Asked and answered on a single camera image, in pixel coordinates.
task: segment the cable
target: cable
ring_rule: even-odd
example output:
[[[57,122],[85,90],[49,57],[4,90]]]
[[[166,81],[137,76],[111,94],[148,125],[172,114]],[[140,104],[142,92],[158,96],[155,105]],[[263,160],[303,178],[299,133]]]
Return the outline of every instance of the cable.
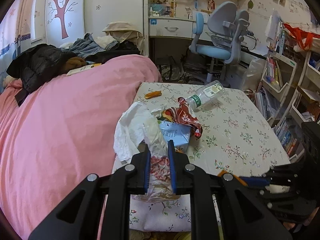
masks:
[[[249,35],[249,34],[247,34],[247,36],[248,36],[249,38],[255,39],[256,43],[255,43],[255,45],[254,45],[254,47],[253,47],[253,49],[255,49],[256,46],[257,46],[257,39],[256,39],[256,37],[255,37],[255,36],[251,36],[251,35]]]

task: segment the green bottle label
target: green bottle label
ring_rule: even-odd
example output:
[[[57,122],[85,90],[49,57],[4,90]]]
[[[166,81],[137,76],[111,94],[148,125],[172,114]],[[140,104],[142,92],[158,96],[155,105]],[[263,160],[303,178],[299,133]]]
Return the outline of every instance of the green bottle label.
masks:
[[[197,107],[201,106],[201,100],[197,95],[193,95],[191,98],[196,102]]]

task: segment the red tree trunk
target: red tree trunk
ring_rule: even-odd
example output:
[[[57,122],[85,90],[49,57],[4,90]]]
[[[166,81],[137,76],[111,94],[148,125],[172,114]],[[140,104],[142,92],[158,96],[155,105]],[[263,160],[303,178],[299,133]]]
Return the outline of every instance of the red tree trunk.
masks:
[[[62,39],[65,39],[68,36],[68,33],[67,33],[67,30],[66,30],[66,24],[64,22],[64,14],[65,14],[65,11],[66,11],[66,7],[67,7],[67,4],[70,0],[66,0],[63,7],[60,7],[59,6],[59,3],[58,3],[58,0],[53,0],[56,7],[57,7],[57,14],[54,16],[55,18],[59,18],[60,19],[60,23],[61,23],[61,36],[62,36]]]

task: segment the crumpled paper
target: crumpled paper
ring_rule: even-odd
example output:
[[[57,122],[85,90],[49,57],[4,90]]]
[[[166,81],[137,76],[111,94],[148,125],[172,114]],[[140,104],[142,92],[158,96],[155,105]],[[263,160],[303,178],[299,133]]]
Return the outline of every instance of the crumpled paper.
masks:
[[[183,97],[178,98],[178,103],[179,107],[171,107],[167,109],[164,111],[163,116],[170,122],[190,125],[192,127],[193,134],[197,139],[199,139],[203,131],[201,123]]]
[[[130,163],[139,153],[138,145],[144,140],[151,153],[150,181],[145,195],[133,195],[135,200],[161,202],[177,199],[171,187],[167,142],[158,120],[141,102],[135,102],[122,114],[116,126],[114,150],[123,164]]]

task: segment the pink blanket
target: pink blanket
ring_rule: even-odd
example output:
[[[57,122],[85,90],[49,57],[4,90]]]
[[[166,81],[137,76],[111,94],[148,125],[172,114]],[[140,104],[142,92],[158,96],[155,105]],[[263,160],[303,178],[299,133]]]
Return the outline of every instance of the pink blanket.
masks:
[[[0,95],[0,207],[22,239],[86,175],[111,173],[116,124],[142,82],[159,82],[150,59],[114,58],[59,76],[21,107],[14,81]]]

